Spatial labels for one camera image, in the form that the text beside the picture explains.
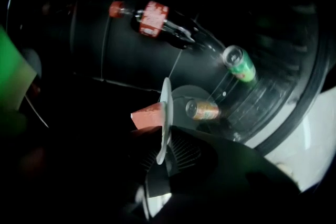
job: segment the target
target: white curved edge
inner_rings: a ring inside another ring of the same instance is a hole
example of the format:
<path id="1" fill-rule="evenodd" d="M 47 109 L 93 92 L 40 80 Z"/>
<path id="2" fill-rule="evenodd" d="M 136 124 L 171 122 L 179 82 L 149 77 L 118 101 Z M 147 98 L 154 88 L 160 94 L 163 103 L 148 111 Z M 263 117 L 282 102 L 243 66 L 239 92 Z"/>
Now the white curved edge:
<path id="1" fill-rule="evenodd" d="M 172 86 L 169 78 L 165 78 L 162 85 L 160 102 L 165 103 L 164 124 L 162 126 L 161 149 L 156 157 L 157 164 L 162 164 L 166 156 L 167 144 L 171 137 L 171 126 L 173 125 L 174 104 L 172 98 Z"/>

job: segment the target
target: green object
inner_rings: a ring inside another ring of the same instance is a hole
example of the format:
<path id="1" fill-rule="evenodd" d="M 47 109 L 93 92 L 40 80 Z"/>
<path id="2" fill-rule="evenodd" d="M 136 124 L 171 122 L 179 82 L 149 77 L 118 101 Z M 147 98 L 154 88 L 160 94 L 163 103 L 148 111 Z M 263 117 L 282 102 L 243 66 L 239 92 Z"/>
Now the green object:
<path id="1" fill-rule="evenodd" d="M 256 68 L 247 52 L 235 45 L 223 52 L 223 61 L 228 70 L 243 82 L 250 82 L 256 77 Z"/>
<path id="2" fill-rule="evenodd" d="M 0 26 L 0 108 L 18 110 L 36 76 Z"/>

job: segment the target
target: beverage can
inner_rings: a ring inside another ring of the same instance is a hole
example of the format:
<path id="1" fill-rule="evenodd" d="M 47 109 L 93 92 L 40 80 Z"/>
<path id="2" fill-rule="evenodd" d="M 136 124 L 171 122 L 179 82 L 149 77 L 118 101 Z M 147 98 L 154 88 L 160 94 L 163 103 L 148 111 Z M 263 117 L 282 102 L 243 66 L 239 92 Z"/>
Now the beverage can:
<path id="1" fill-rule="evenodd" d="M 219 116 L 219 107 L 208 101 L 190 100 L 185 111 L 193 120 L 212 120 Z"/>
<path id="2" fill-rule="evenodd" d="M 256 76 L 256 68 L 246 50 L 232 45 L 223 52 L 223 62 L 237 79 L 250 82 Z"/>

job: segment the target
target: red object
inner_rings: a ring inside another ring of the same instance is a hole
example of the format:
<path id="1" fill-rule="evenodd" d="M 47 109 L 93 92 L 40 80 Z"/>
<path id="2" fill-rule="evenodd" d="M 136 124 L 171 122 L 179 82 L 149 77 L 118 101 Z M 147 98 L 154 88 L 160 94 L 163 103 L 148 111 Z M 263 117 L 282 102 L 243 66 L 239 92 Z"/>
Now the red object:
<path id="1" fill-rule="evenodd" d="M 151 126 L 163 126 L 165 116 L 165 103 L 160 102 L 131 114 L 136 128 L 142 129 Z"/>
<path id="2" fill-rule="evenodd" d="M 113 18 L 121 18 L 122 13 L 120 10 L 123 8 L 122 1 L 113 1 L 109 8 L 109 15 Z"/>
<path id="3" fill-rule="evenodd" d="M 169 8 L 160 3 L 149 1 L 141 18 L 139 33 L 157 37 L 167 18 Z"/>

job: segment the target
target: green can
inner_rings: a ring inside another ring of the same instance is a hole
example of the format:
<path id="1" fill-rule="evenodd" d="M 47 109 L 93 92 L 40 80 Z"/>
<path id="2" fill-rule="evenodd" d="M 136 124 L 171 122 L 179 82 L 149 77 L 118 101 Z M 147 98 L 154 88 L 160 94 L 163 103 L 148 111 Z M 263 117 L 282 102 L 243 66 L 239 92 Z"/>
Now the green can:
<path id="1" fill-rule="evenodd" d="M 250 82 L 256 77 L 256 68 L 249 55 L 238 46 L 232 45 L 224 50 L 223 62 L 228 70 L 243 82 Z"/>

